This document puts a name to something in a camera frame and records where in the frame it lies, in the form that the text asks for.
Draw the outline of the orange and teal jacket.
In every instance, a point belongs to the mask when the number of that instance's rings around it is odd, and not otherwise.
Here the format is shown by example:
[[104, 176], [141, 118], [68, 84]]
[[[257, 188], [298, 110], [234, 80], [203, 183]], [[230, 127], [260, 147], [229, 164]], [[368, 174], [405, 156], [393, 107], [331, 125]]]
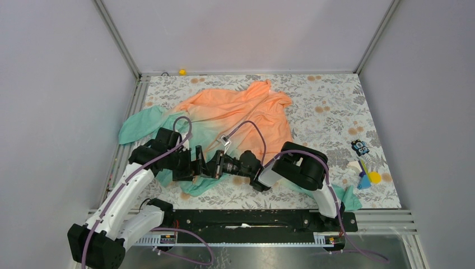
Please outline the orange and teal jacket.
[[[130, 116], [119, 131], [122, 145], [142, 145], [159, 128], [192, 132], [190, 147], [202, 146], [206, 160], [223, 149], [219, 137], [230, 135], [227, 153], [239, 157], [250, 150], [268, 163], [285, 142], [294, 142], [328, 157], [330, 181], [350, 210], [361, 202], [346, 187], [344, 170], [352, 156], [343, 136], [345, 119], [333, 116], [335, 103], [328, 101], [330, 88], [319, 87], [306, 77], [212, 76], [154, 77], [144, 108]], [[246, 177], [223, 175], [220, 179], [196, 177], [174, 182], [164, 170], [140, 194], [158, 197], [179, 209], [315, 209], [309, 191], [280, 180], [258, 192]]]

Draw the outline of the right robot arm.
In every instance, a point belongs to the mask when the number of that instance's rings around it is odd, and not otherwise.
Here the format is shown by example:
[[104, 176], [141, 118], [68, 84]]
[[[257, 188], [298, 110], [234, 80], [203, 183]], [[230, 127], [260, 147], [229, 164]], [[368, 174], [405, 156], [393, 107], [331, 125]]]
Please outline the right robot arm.
[[328, 158], [323, 153], [293, 142], [285, 142], [281, 151], [263, 165], [250, 150], [239, 158], [216, 151], [213, 158], [202, 164], [200, 176], [220, 179], [224, 174], [250, 179], [258, 192], [265, 192], [280, 180], [286, 180], [309, 191], [318, 205], [321, 222], [330, 231], [343, 224], [344, 203], [337, 197], [329, 180]]

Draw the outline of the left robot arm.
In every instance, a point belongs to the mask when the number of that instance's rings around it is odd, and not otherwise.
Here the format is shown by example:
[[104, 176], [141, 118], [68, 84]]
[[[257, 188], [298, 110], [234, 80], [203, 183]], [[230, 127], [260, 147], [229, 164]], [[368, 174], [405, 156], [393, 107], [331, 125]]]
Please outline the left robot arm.
[[160, 128], [156, 137], [132, 151], [124, 173], [97, 211], [82, 224], [73, 224], [67, 237], [72, 258], [82, 268], [118, 268], [128, 249], [154, 228], [167, 230], [176, 222], [172, 204], [153, 198], [140, 213], [125, 217], [134, 200], [162, 170], [183, 171], [190, 163], [184, 134]]

